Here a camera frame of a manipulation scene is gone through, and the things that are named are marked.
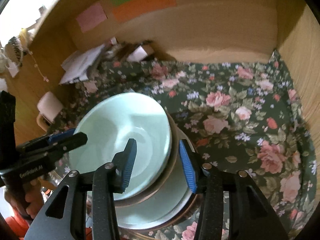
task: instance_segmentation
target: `floral pattern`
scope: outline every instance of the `floral pattern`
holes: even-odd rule
[[[314,210],[316,158],[288,69],[275,50],[268,64],[102,62],[94,79],[76,84],[77,100],[61,111],[50,132],[75,127],[96,104],[135,91],[157,100],[196,145],[203,162],[220,170],[246,170],[290,237]],[[68,155],[57,163],[62,177]],[[175,225],[134,239],[192,240],[199,207]],[[223,239],[228,237],[225,214]]]

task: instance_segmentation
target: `wooden wall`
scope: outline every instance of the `wooden wall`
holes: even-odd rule
[[[0,75],[8,84],[8,91],[16,97],[16,144],[34,139],[44,134],[37,125],[36,117],[39,112],[37,103],[48,91],[53,92],[63,103],[67,104],[73,86],[59,86],[59,81],[64,74],[60,64],[76,50],[67,31],[63,28],[53,29],[45,36],[34,42],[30,50],[36,59],[43,75],[50,80],[49,83],[34,67],[34,61],[30,55],[23,58],[23,66],[19,73],[12,78],[9,72]]]
[[[304,0],[277,0],[277,11],[277,47],[301,97],[320,163],[320,25]]]
[[[99,0],[108,19],[82,33],[67,21],[82,51],[115,36],[119,41],[151,39],[157,49],[180,61],[263,61],[276,46],[276,0],[176,0],[177,7],[147,13],[119,24],[111,0]]]

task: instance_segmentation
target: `pink sticky note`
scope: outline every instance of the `pink sticky note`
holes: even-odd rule
[[[92,6],[84,10],[76,18],[82,33],[85,33],[93,29],[95,26],[97,26],[99,23],[103,22],[106,19],[107,16],[104,13],[103,8],[99,2],[93,4]]]

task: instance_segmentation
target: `screw head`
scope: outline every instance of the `screw head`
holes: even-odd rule
[[[104,165],[105,169],[112,169],[113,166],[115,166],[113,163],[106,163],[106,164]]]
[[[239,171],[239,176],[245,178],[246,176],[248,176],[248,173],[246,171]]]
[[[202,164],[202,167],[205,169],[205,170],[210,170],[212,168],[212,165],[210,163],[204,163]]]
[[[78,175],[78,171],[76,171],[76,170],[72,170],[69,172],[69,177],[75,177],[77,175]]]

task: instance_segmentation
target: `stacked bowl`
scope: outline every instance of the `stacked bowl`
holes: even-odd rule
[[[85,146],[69,153],[71,169],[80,173],[111,162],[129,138],[137,141],[129,186],[123,194],[114,194],[119,227],[156,228],[188,202],[191,191],[178,153],[179,141],[187,136],[154,99],[139,93],[108,98],[81,120],[77,132],[88,136]]]

